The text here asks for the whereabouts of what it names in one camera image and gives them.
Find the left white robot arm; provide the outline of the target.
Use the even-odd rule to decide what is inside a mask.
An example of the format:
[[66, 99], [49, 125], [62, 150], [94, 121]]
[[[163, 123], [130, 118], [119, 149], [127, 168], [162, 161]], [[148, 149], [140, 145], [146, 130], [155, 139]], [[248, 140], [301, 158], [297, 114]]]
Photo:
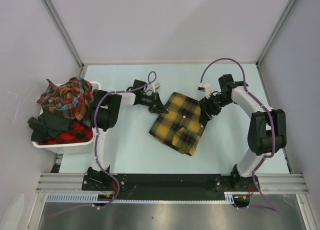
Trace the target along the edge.
[[93, 161], [87, 170], [87, 176], [100, 190], [110, 186], [112, 177], [109, 173], [109, 152], [105, 147], [110, 129], [113, 128], [119, 117], [120, 107], [124, 105], [143, 105], [151, 113], [164, 113], [169, 111], [160, 100], [157, 90], [160, 85], [154, 81], [146, 83], [135, 80], [133, 86], [126, 90], [107, 92], [98, 90], [93, 100], [89, 119], [94, 131]]

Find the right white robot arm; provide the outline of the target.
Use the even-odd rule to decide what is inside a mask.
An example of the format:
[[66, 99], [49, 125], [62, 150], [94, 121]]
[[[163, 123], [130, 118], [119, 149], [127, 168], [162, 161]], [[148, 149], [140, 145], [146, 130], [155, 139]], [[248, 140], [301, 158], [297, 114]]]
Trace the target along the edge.
[[231, 189], [246, 191], [258, 182], [253, 174], [263, 162], [286, 146], [286, 114], [281, 109], [264, 105], [250, 92], [244, 80], [234, 81], [232, 75], [225, 74], [218, 82], [221, 88], [219, 92], [212, 91], [210, 84], [198, 84], [198, 90], [204, 92], [204, 98], [199, 101], [199, 122], [207, 123], [231, 103], [238, 105], [248, 115], [248, 150], [226, 179]]

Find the yellow plaid shirt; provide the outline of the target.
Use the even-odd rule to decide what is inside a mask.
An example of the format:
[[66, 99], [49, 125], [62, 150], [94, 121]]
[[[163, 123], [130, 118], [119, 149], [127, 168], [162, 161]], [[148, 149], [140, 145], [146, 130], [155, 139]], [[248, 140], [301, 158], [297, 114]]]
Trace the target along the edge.
[[207, 125], [200, 122], [199, 102], [174, 92], [165, 107], [168, 113], [158, 115], [149, 134], [175, 151], [193, 156]]

